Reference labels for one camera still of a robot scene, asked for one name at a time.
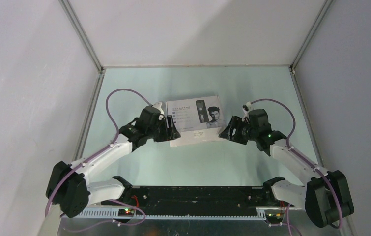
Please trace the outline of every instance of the white cardboard box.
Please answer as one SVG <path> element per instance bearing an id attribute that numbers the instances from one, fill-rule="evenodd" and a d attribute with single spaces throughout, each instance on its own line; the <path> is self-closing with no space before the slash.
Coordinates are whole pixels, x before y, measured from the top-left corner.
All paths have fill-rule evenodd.
<path id="1" fill-rule="evenodd" d="M 181 138 L 170 141 L 170 146 L 222 141 L 219 134 L 227 125 L 218 96 L 166 102 Z"/>

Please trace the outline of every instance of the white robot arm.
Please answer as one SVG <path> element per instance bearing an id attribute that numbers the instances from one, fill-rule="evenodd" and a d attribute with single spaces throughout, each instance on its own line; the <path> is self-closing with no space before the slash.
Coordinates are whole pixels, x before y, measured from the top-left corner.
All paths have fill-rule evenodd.
<path id="1" fill-rule="evenodd" d="M 263 184 L 268 198 L 285 201 L 305 210 L 310 220 L 322 228 L 339 220 L 335 198 L 326 185 L 328 180 L 339 201 L 342 216 L 351 215 L 354 206 L 343 173 L 330 172 L 318 166 L 295 148 L 284 134 L 272 130 L 265 110 L 250 111 L 249 106 L 250 103 L 243 107 L 243 118 L 231 118 L 219 137 L 244 145 L 248 141 L 255 141 L 260 151 L 286 166 L 304 185 L 293 184 L 282 177 L 273 178 Z"/>
<path id="2" fill-rule="evenodd" d="M 61 179 L 72 167 L 82 165 L 63 184 L 53 198 L 54 204 L 60 204 L 61 210 L 74 217 L 90 204 L 108 199 L 118 199 L 124 191 L 123 183 L 116 178 L 93 182 L 94 177 L 121 157 L 130 154 L 146 144 L 148 139 L 164 142 L 180 137 L 172 117 L 165 116 L 161 109 L 162 102 L 145 107 L 141 115 L 120 128 L 118 139 L 109 144 L 109 148 L 87 162 L 87 158 L 73 161 L 70 165 L 59 162 L 49 180 L 46 196 L 49 198 Z"/>

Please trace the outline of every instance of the light blue table surface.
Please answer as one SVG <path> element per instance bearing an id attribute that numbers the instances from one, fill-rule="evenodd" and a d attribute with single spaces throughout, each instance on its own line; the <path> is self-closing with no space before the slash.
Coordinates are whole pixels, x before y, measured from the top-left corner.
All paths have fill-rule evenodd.
<path id="1" fill-rule="evenodd" d="M 313 145 L 289 70 L 285 66 L 254 67 L 168 67 L 107 69 L 94 111 L 83 156 L 90 156 L 108 144 L 115 134 L 105 100 L 115 89 L 134 89 L 151 103 L 218 95 L 228 122 L 243 116 L 248 101 L 272 98 L 294 113 L 297 127 L 291 142 L 317 162 Z M 117 124 L 123 126 L 138 117 L 145 103 L 135 94 L 122 91 L 109 102 Z M 288 134 L 292 120 L 287 111 L 272 102 L 260 102 L 274 130 Z M 246 146 L 230 141 L 170 147 L 168 142 L 145 146 L 121 158 L 97 176 L 96 181 L 120 175 L 133 185 L 169 186 L 260 186 L 282 176 L 301 184 L 283 165 L 260 152 L 254 142 Z"/>

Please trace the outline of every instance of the phone image on box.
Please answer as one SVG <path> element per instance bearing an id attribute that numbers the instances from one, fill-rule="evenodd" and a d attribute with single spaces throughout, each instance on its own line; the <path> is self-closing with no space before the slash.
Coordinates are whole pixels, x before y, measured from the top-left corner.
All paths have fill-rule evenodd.
<path id="1" fill-rule="evenodd" d="M 197 106 L 197 113 L 199 116 L 200 123 L 207 123 L 208 113 L 207 113 L 207 108 L 205 107 L 204 100 L 197 100 L 196 106 Z"/>

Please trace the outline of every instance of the red wire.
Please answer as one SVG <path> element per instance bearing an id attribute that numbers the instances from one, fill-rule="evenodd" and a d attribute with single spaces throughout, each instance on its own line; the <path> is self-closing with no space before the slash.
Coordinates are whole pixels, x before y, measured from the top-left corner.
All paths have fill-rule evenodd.
<path id="1" fill-rule="evenodd" d="M 134 198 L 136 200 L 136 207 L 139 207 L 138 197 L 136 195 L 133 195 L 132 198 Z"/>
<path id="2" fill-rule="evenodd" d="M 281 201 L 282 206 L 284 207 L 284 214 L 286 213 L 285 204 L 283 201 Z"/>

